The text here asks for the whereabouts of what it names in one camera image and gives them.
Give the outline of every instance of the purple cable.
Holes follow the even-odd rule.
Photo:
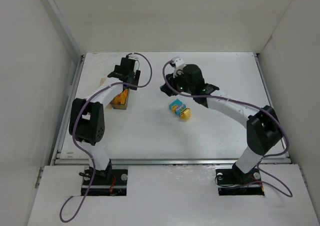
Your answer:
[[[147,81],[147,83],[145,83],[145,84],[142,85],[142,86],[136,86],[136,85],[133,85],[133,84],[130,84],[130,83],[125,83],[125,82],[115,82],[115,83],[112,83],[110,86],[107,86],[107,87],[105,87],[105,88],[102,88],[100,91],[97,91],[97,92],[94,93],[89,99],[87,99],[87,101],[86,101],[85,104],[82,106],[82,108],[81,108],[81,110],[80,110],[80,112],[79,112],[79,114],[78,114],[78,116],[77,116],[77,118],[76,118],[76,120],[75,120],[74,127],[73,127],[73,131],[72,131],[72,140],[73,140],[73,143],[75,144],[75,146],[76,146],[77,148],[79,148],[81,151],[83,151],[85,154],[87,154],[87,155],[90,157],[90,159],[91,159],[91,161],[92,161],[93,172],[92,172],[92,176],[91,176],[91,179],[90,179],[88,188],[87,188],[87,190],[85,191],[85,193],[84,193],[84,195],[83,195],[83,198],[82,198],[82,200],[81,200],[81,203],[79,204],[79,207],[78,207],[77,210],[75,211],[74,215],[73,215],[70,219],[68,219],[68,220],[64,220],[64,219],[62,218],[62,212],[63,212],[63,209],[64,209],[65,205],[66,205],[66,204],[69,202],[69,200],[70,200],[71,198],[73,198],[74,196],[69,197],[69,198],[64,202],[64,204],[62,205],[62,207],[61,207],[61,209],[60,209],[59,216],[60,216],[60,220],[61,220],[62,222],[64,222],[64,223],[72,221],[72,220],[76,217],[76,215],[78,214],[78,212],[80,211],[81,206],[82,206],[82,204],[83,204],[86,196],[87,196],[88,193],[89,193],[89,190],[90,190],[90,188],[91,188],[92,182],[93,182],[94,177],[95,177],[95,174],[96,174],[96,163],[95,163],[94,157],[92,156],[92,154],[91,154],[90,152],[88,152],[87,150],[85,150],[84,148],[82,148],[82,147],[77,143],[77,141],[76,141],[75,130],[76,130],[77,126],[78,126],[79,120],[80,120],[80,118],[81,118],[81,116],[82,116],[82,113],[84,112],[86,106],[89,104],[89,102],[90,102],[93,98],[95,98],[95,97],[96,97],[97,95],[99,95],[101,92],[104,92],[105,90],[109,89],[109,88],[112,87],[112,86],[122,84],[122,85],[126,85],[126,86],[131,86],[131,87],[143,88],[143,87],[146,87],[146,86],[150,83],[150,81],[151,81],[153,71],[152,71],[152,66],[151,66],[150,61],[149,61],[144,55],[142,55],[142,54],[140,54],[140,53],[129,53],[129,54],[127,54],[127,56],[130,56],[130,55],[133,55],[133,54],[142,56],[142,57],[146,60],[146,62],[148,63],[148,65],[149,65],[149,67],[150,67],[150,77],[149,77],[149,80]]]
[[[234,103],[237,103],[237,104],[242,104],[242,105],[246,105],[246,106],[249,106],[249,107],[252,107],[252,108],[255,108],[255,109],[258,109],[259,111],[263,112],[264,114],[266,114],[276,125],[277,127],[279,128],[280,132],[282,133],[283,135],[283,138],[284,138],[284,141],[285,141],[285,149],[283,152],[280,152],[280,153],[275,153],[275,154],[269,154],[269,155],[265,155],[263,158],[266,158],[266,157],[274,157],[274,156],[280,156],[280,155],[283,155],[285,154],[286,152],[288,152],[289,150],[289,139],[288,139],[288,136],[287,134],[285,133],[285,129],[281,126],[281,124],[269,113],[267,112],[265,109],[261,108],[261,107],[258,107],[254,104],[251,104],[251,103],[248,103],[248,102],[242,102],[242,101],[238,101],[238,100],[234,100],[234,99],[230,99],[230,98],[226,98],[226,97],[220,97],[220,96],[212,96],[212,95],[188,95],[188,94],[184,94],[184,93],[180,93],[178,92],[177,90],[175,90],[170,84],[169,82],[167,81],[166,79],[166,73],[165,73],[165,70],[166,70],[166,67],[167,65],[170,64],[170,62],[172,61],[168,61],[167,63],[165,63],[163,69],[162,69],[162,75],[163,75],[163,78],[164,78],[164,81],[166,83],[166,85],[176,94],[178,95],[181,95],[181,96],[184,96],[184,97],[191,97],[191,98],[207,98],[207,97],[210,97],[210,98],[216,98],[216,99],[221,99],[221,100],[226,100],[226,101],[230,101],[230,102],[234,102]],[[237,189],[237,188],[241,188],[241,187],[244,187],[244,186],[248,186],[248,185],[251,185],[251,184],[255,184],[255,183],[264,183],[264,184],[267,184],[269,186],[271,186],[272,188],[274,188],[275,190],[279,191],[280,193],[284,194],[285,196],[287,197],[293,197],[293,194],[291,192],[291,190],[288,188],[288,186],[282,182],[279,178],[271,175],[270,173],[262,170],[261,168],[259,168],[259,165],[260,165],[261,161],[258,162],[258,164],[256,165],[257,169],[259,169],[261,172],[264,172],[266,175],[270,176],[270,177],[273,177],[275,180],[277,180],[278,182],[280,182],[289,192],[289,194],[283,192],[282,190],[278,189],[277,187],[275,187],[274,185],[268,183],[268,182],[264,182],[264,181],[254,181],[254,182],[250,182],[250,183],[247,183],[247,184],[244,184],[244,185],[239,185],[239,186],[231,186],[231,187],[227,187],[229,189]]]

